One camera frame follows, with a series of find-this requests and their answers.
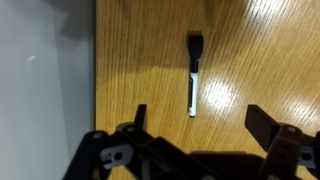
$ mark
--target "gray wall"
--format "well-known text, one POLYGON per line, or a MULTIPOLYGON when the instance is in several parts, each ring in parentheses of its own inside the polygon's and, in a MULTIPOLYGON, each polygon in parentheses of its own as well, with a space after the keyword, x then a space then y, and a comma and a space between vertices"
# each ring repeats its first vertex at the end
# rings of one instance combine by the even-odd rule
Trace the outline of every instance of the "gray wall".
POLYGON ((61 179, 93 129, 92 7, 0 1, 0 179, 61 179))

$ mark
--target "black mechanical part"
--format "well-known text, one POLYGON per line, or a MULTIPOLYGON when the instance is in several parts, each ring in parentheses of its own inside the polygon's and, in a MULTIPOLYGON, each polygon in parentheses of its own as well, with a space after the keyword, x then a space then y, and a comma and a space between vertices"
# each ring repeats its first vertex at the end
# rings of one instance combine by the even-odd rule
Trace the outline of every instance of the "black mechanical part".
POLYGON ((140 105, 134 122, 119 125, 111 136, 103 131, 86 134, 64 180, 104 180, 116 166, 143 180, 296 180, 297 165, 320 178, 320 132, 314 138, 278 124, 256 105, 248 106, 245 126, 268 153, 265 159, 236 152, 185 154, 165 139, 153 138, 145 124, 146 105, 140 105))
POLYGON ((99 154, 108 145, 108 134, 104 131, 87 133, 77 149, 64 180, 106 179, 110 170, 102 167, 99 154))

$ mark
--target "wooden table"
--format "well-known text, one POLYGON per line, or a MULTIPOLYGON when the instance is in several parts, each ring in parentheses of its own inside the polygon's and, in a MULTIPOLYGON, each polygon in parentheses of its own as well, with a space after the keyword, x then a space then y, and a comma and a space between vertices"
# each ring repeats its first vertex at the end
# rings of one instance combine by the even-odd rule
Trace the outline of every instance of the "wooden table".
MULTIPOLYGON (((148 132, 185 152, 265 156, 244 127, 247 105, 258 104, 315 135, 319 9, 319 0, 98 0, 96 129, 113 133, 146 103, 148 132), (187 113, 192 31, 205 39, 195 119, 187 113)), ((120 168, 111 179, 131 177, 120 168)))

